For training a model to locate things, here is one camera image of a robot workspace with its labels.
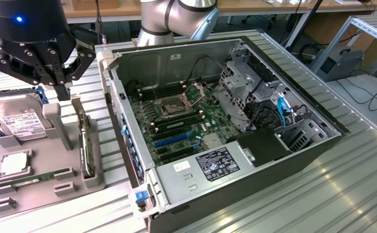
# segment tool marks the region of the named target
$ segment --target hard drive label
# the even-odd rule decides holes
[[[30,136],[45,132],[36,113],[24,113],[1,117],[2,123],[16,137]]]
[[[240,170],[238,165],[225,147],[197,156],[196,160],[208,181],[214,181]]]

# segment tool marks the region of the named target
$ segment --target green circuit board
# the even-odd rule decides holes
[[[202,99],[192,107],[184,105],[181,95],[173,95],[148,101],[141,101],[140,98],[134,96],[129,97],[150,156],[158,166],[212,149],[212,146],[216,145],[216,141],[206,144],[208,141],[204,140],[204,137],[210,138],[210,136],[217,136],[224,144],[228,138],[238,134],[233,123],[228,119],[228,115],[216,101],[213,90],[209,87],[204,88],[204,94]],[[185,96],[190,104],[193,104],[201,97],[198,89],[194,87],[189,88],[185,92]],[[152,122],[166,121],[173,118],[181,118],[181,120],[160,125],[156,132],[156,126],[152,126]],[[157,135],[168,133],[172,130],[180,130],[184,133],[172,135],[161,140],[153,140]],[[169,143],[164,146],[154,146],[154,143],[173,139],[185,133],[189,133],[185,140]]]

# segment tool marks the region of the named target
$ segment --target warning label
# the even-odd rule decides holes
[[[214,181],[240,170],[225,147],[200,155],[196,159],[208,181]]]
[[[16,137],[25,137],[45,132],[36,113],[2,116],[1,121]]]

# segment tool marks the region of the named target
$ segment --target open computer chassis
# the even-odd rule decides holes
[[[113,53],[110,114],[150,232],[281,181],[349,133],[246,37]]]

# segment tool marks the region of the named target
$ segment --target motherboard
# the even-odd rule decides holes
[[[206,83],[138,90],[129,100],[158,166],[221,146],[238,134]]]

